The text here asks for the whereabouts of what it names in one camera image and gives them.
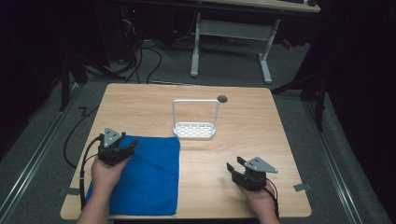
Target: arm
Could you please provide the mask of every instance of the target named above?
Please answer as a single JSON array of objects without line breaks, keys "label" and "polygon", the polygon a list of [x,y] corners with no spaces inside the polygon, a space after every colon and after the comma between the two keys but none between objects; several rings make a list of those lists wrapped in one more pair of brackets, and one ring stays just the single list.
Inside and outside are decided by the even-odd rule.
[{"label": "arm", "polygon": [[[274,194],[274,189],[268,181],[265,187]],[[267,191],[263,189],[261,191],[248,191],[239,185],[238,188],[244,193],[248,206],[256,214],[260,224],[280,224],[276,217],[274,200]]]},{"label": "arm", "polygon": [[107,223],[110,194],[120,180],[120,174],[129,159],[109,166],[95,158],[92,165],[92,196],[78,218],[78,224]]}]

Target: blue cloth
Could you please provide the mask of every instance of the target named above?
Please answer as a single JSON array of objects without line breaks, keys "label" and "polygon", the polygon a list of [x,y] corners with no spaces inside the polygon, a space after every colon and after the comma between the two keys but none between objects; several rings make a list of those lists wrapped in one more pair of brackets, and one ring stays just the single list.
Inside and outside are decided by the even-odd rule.
[{"label": "blue cloth", "polygon": [[[180,143],[176,137],[138,137],[134,155],[110,196],[110,215],[170,216],[176,213]],[[120,146],[135,136],[125,136]],[[87,192],[87,201],[92,184]]]}]

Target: wooden table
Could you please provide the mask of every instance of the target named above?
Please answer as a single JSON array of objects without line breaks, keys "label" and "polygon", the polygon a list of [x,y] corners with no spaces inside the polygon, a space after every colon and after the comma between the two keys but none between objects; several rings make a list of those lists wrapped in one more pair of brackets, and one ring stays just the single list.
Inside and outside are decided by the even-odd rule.
[{"label": "wooden table", "polygon": [[[304,191],[295,191],[302,183],[288,139],[282,127],[271,92],[265,88],[108,85],[92,125],[86,146],[105,127],[129,135],[169,137],[173,134],[172,102],[176,99],[217,99],[228,97],[220,105],[217,132],[211,140],[180,139],[180,175],[177,213],[170,217],[111,218],[239,218],[254,217],[245,198],[226,169],[226,162],[237,171],[236,162],[259,156],[273,165],[278,174],[268,174],[278,190],[281,217],[308,217],[311,208]],[[91,154],[97,145],[92,146]],[[92,160],[86,165],[86,188],[91,181]],[[78,188],[79,166],[70,188]],[[67,195],[61,216],[77,219],[79,196]]]}]

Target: desk leg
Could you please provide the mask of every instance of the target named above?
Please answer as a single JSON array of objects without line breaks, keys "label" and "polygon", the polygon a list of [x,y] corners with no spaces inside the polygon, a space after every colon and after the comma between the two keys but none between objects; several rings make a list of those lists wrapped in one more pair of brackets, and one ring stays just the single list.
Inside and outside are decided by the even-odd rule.
[{"label": "desk leg", "polygon": [[267,56],[268,56],[268,53],[270,52],[271,46],[274,42],[274,38],[275,38],[277,27],[279,26],[279,23],[280,23],[280,19],[275,20],[274,25],[271,29],[270,35],[267,40],[267,46],[265,48],[265,51],[264,51],[264,53],[259,54],[260,65],[262,66],[262,75],[264,76],[264,82],[266,84],[272,83],[271,74],[270,74],[270,71],[268,70]]},{"label": "desk leg", "polygon": [[191,76],[198,77],[198,66],[199,66],[199,36],[201,32],[201,12],[197,12],[197,22],[195,25],[195,45],[194,52],[192,53],[191,62]]}]

